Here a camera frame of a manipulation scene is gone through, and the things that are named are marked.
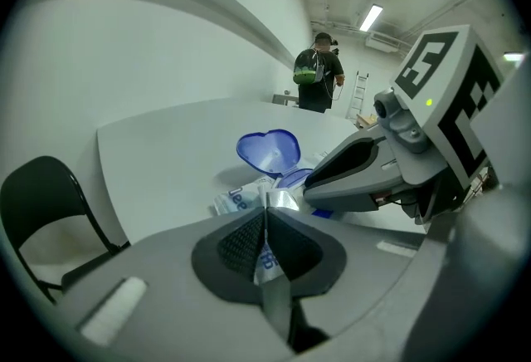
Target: white wall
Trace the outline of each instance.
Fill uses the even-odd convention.
[[[237,1],[294,56],[307,45],[303,0]],[[23,3],[2,43],[0,181],[34,157],[56,156],[73,170],[117,243],[125,236],[105,189],[97,128],[198,100],[270,100],[291,80],[290,68],[241,36],[143,0]],[[30,262],[57,264],[99,251],[95,234],[77,220],[41,231],[26,249]]]
[[[351,103],[356,71],[360,75],[369,74],[367,90],[363,98],[362,115],[376,114],[374,110],[374,96],[389,87],[389,81],[398,73],[402,60],[396,54],[387,54],[366,47],[363,42],[350,37],[332,36],[339,43],[339,60],[345,73],[343,93],[339,100],[332,103],[331,114],[345,118]],[[334,98],[337,98],[340,88],[336,88]]]

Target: black chair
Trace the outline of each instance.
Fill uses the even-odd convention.
[[[51,301],[49,289],[66,291],[84,275],[107,262],[120,247],[111,244],[90,211],[74,174],[58,159],[38,157],[7,176],[0,189],[0,215],[7,238],[29,275]],[[85,215],[107,252],[66,273],[61,285],[38,280],[20,254],[21,245],[41,227],[70,216]]]

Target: air conditioner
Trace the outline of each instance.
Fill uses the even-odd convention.
[[[400,44],[397,41],[381,34],[373,33],[369,34],[365,39],[365,46],[387,53],[398,52],[400,48]]]

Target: fluorescent light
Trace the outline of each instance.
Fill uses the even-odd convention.
[[[379,7],[378,5],[373,5],[371,7],[371,10],[368,12],[367,17],[365,18],[365,21],[363,22],[362,26],[359,28],[360,32],[366,32],[369,28],[371,28],[373,22],[378,18],[378,15],[380,15],[380,12],[383,10],[382,7]]]
[[[506,61],[522,61],[524,59],[524,54],[522,52],[506,52],[504,58]]]

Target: person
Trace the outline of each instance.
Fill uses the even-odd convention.
[[[324,58],[324,79],[312,85],[299,85],[299,108],[303,110],[324,113],[327,108],[332,108],[334,79],[338,86],[344,83],[345,74],[341,62],[330,51],[332,41],[328,33],[321,32],[315,37],[315,49]]]

